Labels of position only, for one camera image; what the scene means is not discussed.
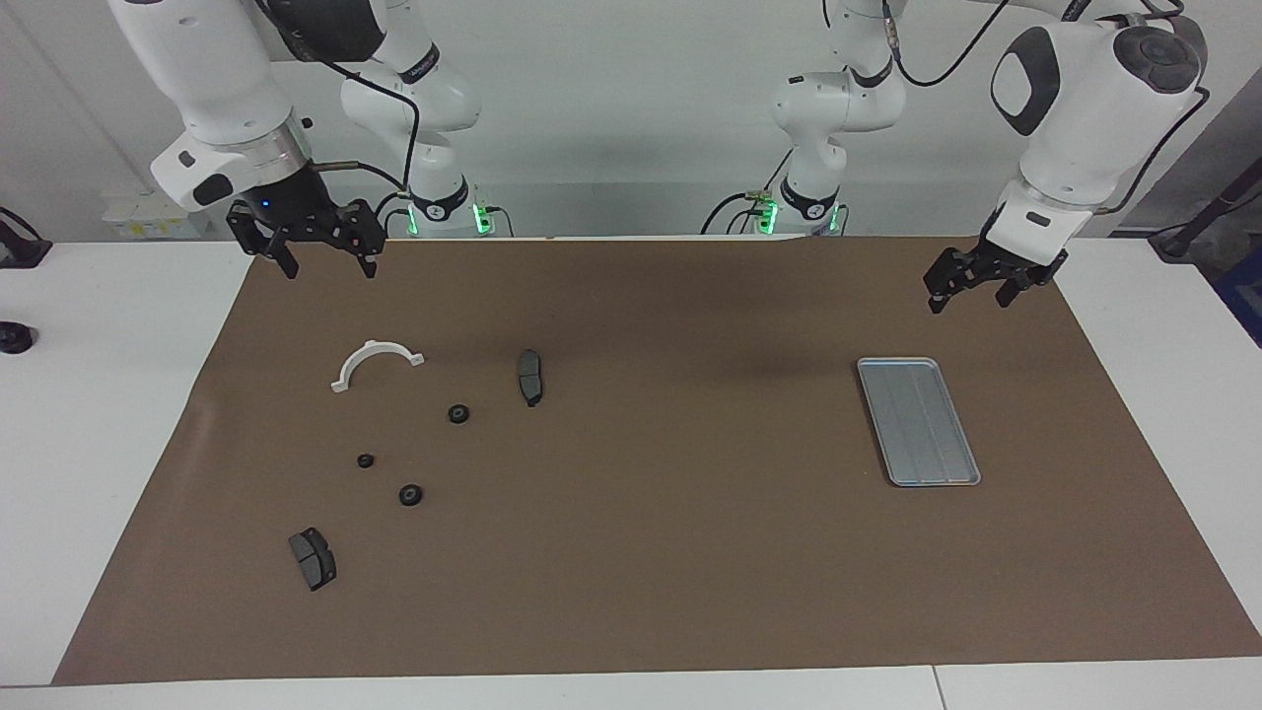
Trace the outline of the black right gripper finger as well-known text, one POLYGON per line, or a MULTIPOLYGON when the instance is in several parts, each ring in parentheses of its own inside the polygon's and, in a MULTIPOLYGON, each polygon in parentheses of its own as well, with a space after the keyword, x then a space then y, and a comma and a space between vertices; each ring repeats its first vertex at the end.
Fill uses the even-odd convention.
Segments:
POLYGON ((266 237, 246 202, 233 202, 227 211, 227 224, 244 253, 261 256, 276 264, 289 280, 297 279, 299 266, 280 231, 266 237))
POLYGON ((316 212, 316 238, 331 248, 353 255, 365 277, 376 277, 376 259, 382 253, 387 236, 374 206, 365 199, 316 212))

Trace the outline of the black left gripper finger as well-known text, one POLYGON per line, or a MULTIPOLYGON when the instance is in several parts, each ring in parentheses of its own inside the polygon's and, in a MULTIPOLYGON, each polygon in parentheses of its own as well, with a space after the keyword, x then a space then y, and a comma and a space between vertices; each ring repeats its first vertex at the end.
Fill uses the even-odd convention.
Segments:
POLYGON ((1047 275, 1037 274, 1018 274, 1015 277, 1006 279, 1005 282, 997 289, 994 300, 1001 309, 1008 309, 1010 305, 1017 300, 1018 296, 1027 293, 1029 289, 1042 288, 1050 282, 1053 277, 1047 275))
POLYGON ((944 248, 924 274, 929 310, 941 314, 952 298, 978 288, 984 282, 986 269, 984 253, 944 248))

